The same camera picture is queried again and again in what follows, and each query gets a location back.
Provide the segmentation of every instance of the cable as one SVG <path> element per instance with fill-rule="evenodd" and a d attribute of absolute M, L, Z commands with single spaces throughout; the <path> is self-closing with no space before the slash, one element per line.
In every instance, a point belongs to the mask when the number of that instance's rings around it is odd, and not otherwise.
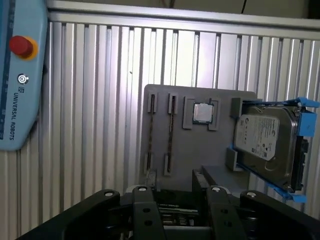
<path fill-rule="evenodd" d="M 165 7 L 165 8 L 168 7 L 165 0 L 160 0 L 160 2 L 162 3 L 163 7 Z"/>
<path fill-rule="evenodd" d="M 176 0 L 170 0 L 169 8 L 173 9 L 175 7 Z"/>
<path fill-rule="evenodd" d="M 243 2 L 243 6 L 242 6 L 242 10 L 241 10 L 241 14 L 243 14 L 243 13 L 244 13 L 245 8 L 246 8 L 246 4 L 247 4 L 247 0 L 244 0 L 244 2 Z"/>

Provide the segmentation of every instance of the hard drive label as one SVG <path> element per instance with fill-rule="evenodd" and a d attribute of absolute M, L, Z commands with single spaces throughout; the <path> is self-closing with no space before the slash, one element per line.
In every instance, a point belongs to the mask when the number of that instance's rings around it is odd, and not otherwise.
<path fill-rule="evenodd" d="M 266 161 L 276 152 L 279 120 L 276 117 L 244 114 L 236 124 L 235 147 Z"/>

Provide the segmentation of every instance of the corrugated metal wall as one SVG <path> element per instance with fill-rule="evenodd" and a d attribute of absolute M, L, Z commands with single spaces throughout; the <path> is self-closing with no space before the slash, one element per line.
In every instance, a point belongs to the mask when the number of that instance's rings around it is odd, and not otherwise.
<path fill-rule="evenodd" d="M 136 183 L 147 84 L 320 101 L 318 31 L 93 13 L 50 19 L 38 122 L 21 151 L 0 152 L 3 240 L 98 190 Z M 288 203 L 316 218 L 320 118 L 317 129 L 305 166 L 308 202 Z M 254 176 L 250 187 L 282 200 Z"/>

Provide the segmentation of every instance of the seagate hard drive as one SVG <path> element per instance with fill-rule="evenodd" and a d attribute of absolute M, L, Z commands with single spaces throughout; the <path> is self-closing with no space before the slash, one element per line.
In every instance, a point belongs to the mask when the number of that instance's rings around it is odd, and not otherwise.
<path fill-rule="evenodd" d="M 238 164 L 275 186 L 302 189 L 308 141 L 298 135 L 301 106 L 249 105 L 236 123 Z"/>

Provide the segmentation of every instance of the red emergency stop button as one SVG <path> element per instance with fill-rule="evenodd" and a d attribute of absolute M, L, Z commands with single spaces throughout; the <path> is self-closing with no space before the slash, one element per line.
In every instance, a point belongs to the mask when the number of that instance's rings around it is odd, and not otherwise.
<path fill-rule="evenodd" d="M 19 57 L 27 58 L 34 50 L 32 43 L 23 36 L 13 36 L 9 41 L 10 50 Z"/>

